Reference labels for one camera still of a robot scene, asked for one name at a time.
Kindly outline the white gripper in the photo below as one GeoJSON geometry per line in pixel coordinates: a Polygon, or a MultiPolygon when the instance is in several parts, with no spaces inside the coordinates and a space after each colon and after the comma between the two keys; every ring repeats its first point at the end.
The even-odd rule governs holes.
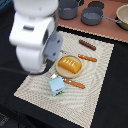
{"type": "Polygon", "coordinates": [[[44,74],[58,59],[62,43],[62,36],[55,31],[44,48],[29,49],[17,46],[16,55],[25,71],[31,74],[44,74]]]}

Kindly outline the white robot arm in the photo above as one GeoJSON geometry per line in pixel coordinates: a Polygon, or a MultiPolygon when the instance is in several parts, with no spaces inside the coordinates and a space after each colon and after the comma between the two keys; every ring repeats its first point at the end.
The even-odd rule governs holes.
{"type": "Polygon", "coordinates": [[[21,67],[47,72],[58,59],[63,38],[57,32],[58,0],[13,0],[15,14],[9,41],[16,47],[21,67]]]}

